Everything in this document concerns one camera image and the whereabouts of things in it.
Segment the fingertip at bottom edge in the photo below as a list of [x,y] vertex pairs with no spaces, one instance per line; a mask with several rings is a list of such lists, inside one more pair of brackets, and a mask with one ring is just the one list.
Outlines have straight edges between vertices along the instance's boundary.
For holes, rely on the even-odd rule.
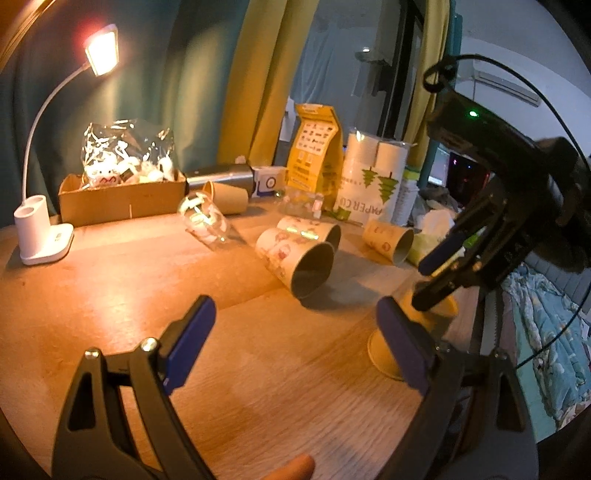
[[301,454],[263,477],[263,480],[311,480],[315,472],[315,459]]

